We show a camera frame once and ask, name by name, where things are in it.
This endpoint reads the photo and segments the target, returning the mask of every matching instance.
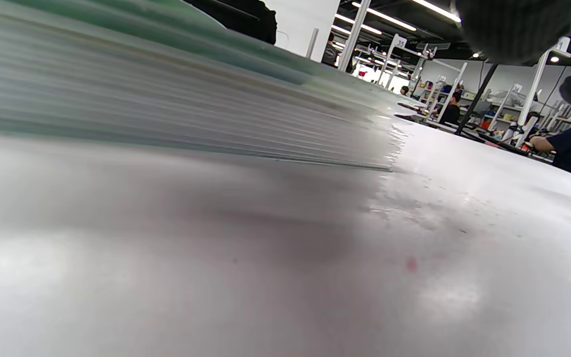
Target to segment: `white metal pole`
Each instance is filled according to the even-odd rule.
[[[433,98],[433,103],[431,104],[431,108],[429,108],[429,113],[426,115],[426,119],[431,119],[431,114],[433,113],[433,110],[435,109],[435,105],[438,103],[438,98],[440,97],[440,90],[442,90],[442,87],[440,86],[440,88],[438,90],[435,90],[435,88],[437,88],[436,86],[437,83],[433,84],[433,90],[431,91],[431,95],[429,96],[429,99],[431,97],[435,97]]]
[[[387,82],[387,90],[392,88],[392,79],[395,77],[394,73],[389,74],[389,81]]]
[[[414,85],[411,86],[410,92],[413,93],[413,91],[415,91],[415,88],[418,86],[418,81],[420,78],[420,75],[422,74],[422,68],[424,67],[424,62],[426,60],[423,58],[420,58],[417,61],[417,65],[415,65],[415,71],[413,72],[413,75],[411,75],[411,81],[414,82]]]
[[[392,45],[389,46],[389,50],[387,51],[387,58],[385,58],[385,63],[383,64],[383,70],[381,70],[380,75],[378,77],[378,85],[380,85],[381,83],[383,83],[383,73],[385,73],[385,69],[387,69],[387,63],[389,62],[389,59],[392,57],[392,52],[394,51],[394,42],[392,42]]]
[[[452,66],[452,65],[450,65],[450,64],[448,64],[448,63],[444,63],[444,62],[440,61],[439,59],[434,59],[433,61],[434,61],[435,63],[437,63],[438,65],[443,65],[444,67],[451,68],[451,69],[457,70],[457,71],[459,72],[459,68],[457,68],[457,67],[455,67],[455,66]]]
[[[497,122],[497,118],[499,117],[499,115],[501,114],[501,111],[504,110],[504,106],[506,105],[506,100],[508,100],[510,98],[510,94],[513,92],[514,90],[514,85],[515,83],[513,83],[512,86],[510,86],[510,89],[508,90],[508,94],[506,94],[506,97],[504,98],[504,101],[501,102],[501,105],[499,106],[499,109],[495,112],[495,116],[492,118],[492,120],[490,121],[490,125],[488,127],[488,130],[492,130],[495,127],[495,122]]]
[[[361,0],[360,2],[358,14],[356,14],[354,24],[351,26],[351,34],[349,35],[349,38],[347,38],[345,48],[343,49],[343,55],[341,56],[341,60],[338,62],[338,70],[341,72],[347,70],[347,63],[351,61],[351,55],[354,53],[354,48],[358,42],[360,26],[363,24],[363,21],[365,21],[365,15],[367,14],[367,9],[369,8],[370,3],[371,0]]]
[[[523,145],[525,139],[528,137],[528,135],[530,135],[530,131],[532,130],[534,125],[537,124],[537,120],[539,120],[539,118],[532,117],[530,118],[530,122],[528,123],[528,125],[523,127],[523,134],[517,140],[517,147]]]
[[[519,115],[519,120],[517,120],[517,125],[523,126],[525,124],[526,118],[528,118],[528,112],[530,111],[530,106],[532,106],[532,100],[534,99],[534,93],[537,92],[537,87],[539,86],[539,81],[541,81],[541,75],[543,74],[543,68],[546,67],[546,62],[548,61],[548,55],[550,54],[550,50],[544,52],[539,59],[539,63],[537,64],[537,71],[534,74],[534,80],[532,81],[532,86],[530,87],[530,91],[528,92],[528,97],[526,97],[525,102],[523,103],[523,108],[521,109],[521,115]],[[521,136],[519,140],[517,140],[517,147],[523,144],[525,140],[525,136]]]
[[[317,43],[318,36],[319,36],[319,29],[315,27],[312,30],[312,38],[310,39],[310,44],[308,45],[308,53],[305,55],[306,59],[312,58],[312,52],[314,51],[314,45]]]
[[[444,106],[442,106],[442,110],[440,111],[440,115],[438,115],[438,122],[440,122],[440,120],[442,119],[442,116],[444,115],[444,111],[446,110],[446,107],[448,106],[449,102],[451,102],[451,98],[453,97],[453,93],[455,93],[455,89],[457,88],[457,84],[462,80],[462,75],[464,74],[464,71],[466,70],[467,65],[468,65],[468,62],[464,62],[464,64],[462,65],[462,68],[458,69],[459,74],[455,78],[455,81],[453,81],[453,88],[451,88],[449,95],[447,95],[446,101],[444,102]]]

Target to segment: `white wall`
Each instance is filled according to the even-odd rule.
[[[297,55],[308,52],[312,32],[319,29],[312,59],[321,61],[339,0],[263,0],[277,12],[277,47]]]
[[[440,59],[444,63],[448,63],[454,67],[461,68],[464,61],[456,60],[456,59]],[[477,92],[480,84],[480,71],[482,68],[482,63],[480,61],[467,61],[468,66],[464,75],[462,76],[462,80],[464,81],[464,87],[468,91],[472,91],[474,93]],[[486,76],[488,70],[490,68],[490,64],[486,63],[484,65],[483,76],[482,79]],[[545,102],[548,99],[549,93],[552,91],[553,86],[557,83],[557,79],[563,70],[563,66],[557,65],[547,65],[543,71],[543,76],[541,77],[541,81],[539,82],[539,89],[542,89],[541,95],[539,96],[539,100],[541,102]],[[510,86],[513,83],[518,83],[523,86],[523,90],[521,91],[523,94],[527,95],[528,91],[530,90],[530,86],[532,86],[532,80],[534,79],[534,73],[537,70],[537,65],[533,67],[525,67],[519,65],[500,65],[495,74],[490,79],[487,88],[490,88],[492,91],[498,90],[509,90]],[[444,75],[447,79],[447,83],[452,84],[455,77],[457,77],[457,72],[450,68],[446,68],[442,65],[429,61],[424,66],[422,70],[422,79],[421,81],[428,80],[433,83],[437,81],[439,75]],[[561,77],[561,81],[557,85],[554,93],[551,95],[550,100],[548,101],[548,105],[552,106],[555,101],[561,99],[561,95],[559,94],[559,86],[563,83],[565,77],[569,77],[571,75],[571,67],[565,68],[565,72]]]

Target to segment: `person's arm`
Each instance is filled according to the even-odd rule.
[[[534,145],[535,149],[539,151],[557,151],[565,152],[571,149],[571,128],[555,136],[542,138],[535,136],[530,140],[530,144]]]
[[[530,139],[530,144],[539,150],[539,151],[553,151],[555,149],[554,146],[544,137],[542,136],[535,136]]]

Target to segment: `ceiling light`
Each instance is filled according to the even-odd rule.
[[[353,6],[355,6],[355,7],[360,7],[360,3],[359,3],[359,2],[355,2],[355,1],[354,1],[354,2],[352,2],[351,4],[352,4]],[[404,28],[407,29],[407,30],[411,30],[411,31],[417,30],[417,28],[413,27],[412,25],[409,25],[408,23],[404,23],[404,22],[402,22],[402,21],[400,21],[400,20],[396,20],[395,18],[392,18],[392,17],[390,17],[390,16],[387,16],[387,15],[385,15],[385,14],[383,14],[383,13],[381,13],[381,12],[378,12],[378,11],[376,11],[376,10],[374,10],[374,9],[367,9],[367,12],[370,13],[370,14],[374,14],[374,15],[376,15],[376,16],[380,16],[380,17],[382,17],[383,19],[387,20],[388,22],[395,23],[396,25],[401,26],[401,27],[404,27]]]
[[[385,65],[385,63],[384,63],[383,61],[379,61],[378,59],[375,59],[374,62],[375,62],[375,63],[379,63],[379,64],[381,64],[381,65]],[[397,63],[393,63],[392,61],[387,61],[387,64],[390,64],[390,65],[392,65],[392,66],[397,66],[397,65],[398,65]]]
[[[367,25],[360,25],[360,27],[362,27],[363,29],[365,29],[367,31],[374,32],[374,34],[377,34],[377,35],[383,34],[383,32],[381,30],[376,30],[373,27],[369,27]]]
[[[366,62],[366,63],[371,63],[371,61],[370,61],[369,59],[367,60],[367,59],[364,59],[364,58],[358,57],[358,56],[354,56],[354,58],[357,59],[357,60],[359,59],[359,60],[361,60],[361,61],[363,61],[363,62]]]
[[[424,0],[413,0],[413,1],[417,2],[418,4],[424,7],[428,7],[429,9],[437,12],[438,14],[442,14],[455,22],[462,22],[462,19],[460,19],[457,15],[452,14],[444,9],[440,9],[439,7],[435,6],[434,4],[431,4],[430,2],[426,2]]]
[[[335,18],[339,18],[339,19],[341,19],[341,20],[343,20],[343,21],[345,21],[345,22],[349,22],[349,23],[354,23],[354,22],[355,22],[355,21],[352,20],[351,18],[342,16],[342,14],[337,14],[337,13],[335,13],[335,14],[334,14],[334,17],[335,17]],[[377,35],[383,34],[383,32],[382,32],[381,30],[374,29],[374,28],[371,27],[371,26],[367,26],[367,25],[364,25],[364,24],[363,24],[363,25],[360,25],[360,27],[361,27],[362,29],[367,30],[367,31],[374,32],[374,34],[377,34]]]
[[[337,31],[341,31],[344,34],[349,34],[351,35],[351,31],[347,31],[346,29],[343,29],[342,27],[338,27],[336,25],[332,25],[332,28],[337,30]]]

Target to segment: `workstation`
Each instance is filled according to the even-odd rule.
[[[567,52],[569,43],[569,38],[561,38],[555,47],[539,59],[533,85],[527,94],[522,93],[523,86],[517,83],[513,83],[508,91],[492,91],[490,88],[484,88],[482,91],[480,88],[480,93],[467,92],[458,87],[457,90],[462,92],[459,102],[462,115],[458,118],[457,124],[438,120],[443,113],[437,117],[428,116],[424,124],[535,160],[552,163],[553,152],[537,152],[526,144],[526,139],[530,137],[531,131],[545,136],[556,135],[571,128],[571,105],[562,99],[548,104],[557,86],[561,83],[565,69],[549,93],[542,93],[542,90],[537,87],[547,63],[556,63],[557,56],[571,61],[571,54]],[[489,75],[485,77],[484,84],[490,85],[492,73],[494,71],[489,72]],[[441,83],[440,87],[442,87],[442,76],[438,79],[440,81],[437,83]],[[431,97],[437,96],[440,99],[446,97],[446,93],[437,91],[436,85],[431,82],[426,82],[422,86],[426,88],[414,98],[425,104],[425,109],[433,108],[428,102]],[[444,100],[440,100],[438,104],[444,106]]]
[[[515,146],[555,76],[484,75],[448,0],[264,2],[275,46],[0,0],[0,357],[571,355],[571,172]]]

